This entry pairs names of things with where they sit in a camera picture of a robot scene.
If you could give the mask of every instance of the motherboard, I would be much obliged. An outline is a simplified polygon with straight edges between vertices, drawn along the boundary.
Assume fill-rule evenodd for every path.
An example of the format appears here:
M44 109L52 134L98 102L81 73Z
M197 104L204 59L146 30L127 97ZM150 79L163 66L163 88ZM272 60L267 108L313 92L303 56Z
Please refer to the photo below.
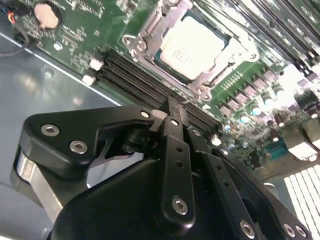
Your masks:
M214 148L253 168L317 159L319 1L20 2L36 47L86 84L149 108L174 96Z

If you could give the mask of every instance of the gray metal panel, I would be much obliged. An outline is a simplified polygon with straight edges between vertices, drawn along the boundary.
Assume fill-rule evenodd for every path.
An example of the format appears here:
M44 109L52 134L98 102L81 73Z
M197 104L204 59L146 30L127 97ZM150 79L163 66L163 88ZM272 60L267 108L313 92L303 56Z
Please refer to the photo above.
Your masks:
M9 31L7 25L0 25L0 33ZM1 51L15 47L0 36ZM42 208L11 188L9 176L24 120L38 113L115 106L66 73L70 71L62 73L28 52L0 58L0 236L40 240L52 228ZM96 167L90 171L88 183L95 185L139 158Z

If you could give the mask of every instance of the black bracket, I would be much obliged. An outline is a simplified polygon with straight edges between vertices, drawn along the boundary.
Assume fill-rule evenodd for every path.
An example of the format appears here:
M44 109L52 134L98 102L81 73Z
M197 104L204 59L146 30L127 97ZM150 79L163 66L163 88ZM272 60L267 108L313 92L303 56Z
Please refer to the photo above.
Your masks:
M52 194L60 207L51 209L52 240L66 234L68 240L312 239L239 161L210 152L177 100L169 97L160 109L154 116L141 106L122 106L25 121L11 181L46 211L53 205L41 186ZM103 150L101 141L107 141ZM143 160L86 189L89 168L101 164L95 159L134 152L144 153ZM30 177L34 172L23 171L21 160L36 169L42 184Z
M55 174L81 179L100 154L100 140L112 141L130 128L148 129L153 122L150 111L141 106L36 114L25 120L19 145L26 157Z

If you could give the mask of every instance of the black memory slot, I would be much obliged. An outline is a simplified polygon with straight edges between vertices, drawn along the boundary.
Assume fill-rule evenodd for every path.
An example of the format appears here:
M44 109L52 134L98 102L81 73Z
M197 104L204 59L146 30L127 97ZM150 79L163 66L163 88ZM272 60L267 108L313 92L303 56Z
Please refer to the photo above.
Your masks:
M299 25L299 27L308 33L308 37L312 39L315 43L319 44L320 32L309 19L307 19L291 1L288 0L274 0L278 5L280 5L283 10L294 19L294 22Z
M97 80L134 103L149 109L158 109L167 96L173 96L179 102L185 101L174 90L113 51L106 58L105 66L98 73ZM185 104L185 108L190 124L201 131L207 133L221 128L221 123L192 103Z
M235 9L242 14L242 16L254 27L260 34L264 36L272 45L273 48L278 50L278 52L287 60L290 60L292 63L299 61L299 56L292 52L292 50L287 47L283 40L275 35L272 31L269 30L269 27L262 22L254 12L252 12L246 5L242 2L236 0L230 1L227 0L231 5L235 5Z
M257 8L260 9L263 14L265 14L268 18L272 19L273 24L281 30L281 33L285 35L285 37L290 41L291 44L295 45L295 47L303 54L305 54L310 60L313 60L313 57L310 56L309 52L312 52L313 55L318 55L316 51L310 47L310 45L298 35L297 31L295 31L289 24L281 19L272 9L270 9L270 5L263 0L253 0L254 4Z

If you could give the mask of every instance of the wire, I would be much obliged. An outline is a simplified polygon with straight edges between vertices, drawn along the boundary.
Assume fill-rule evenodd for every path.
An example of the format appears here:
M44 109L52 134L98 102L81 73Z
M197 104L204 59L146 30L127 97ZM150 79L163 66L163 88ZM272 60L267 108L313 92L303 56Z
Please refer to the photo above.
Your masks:
M26 33L25 29L21 25L16 23L16 19L14 17L15 14L13 12L10 12L10 11L6 10L5 8L2 8L2 11L5 14L7 14L8 20L10 21L10 23L23 36L23 45L20 48L14 50L14 51L11 51L11 52L0 52L0 58L8 58L8 57L13 57L13 56L16 56L16 55L22 53L25 50L25 48L27 48L29 46L30 39L29 39L28 34Z
M8 19L9 19L10 23L16 24L16 20L14 18L15 14L13 12L9 12L7 15L8 15Z

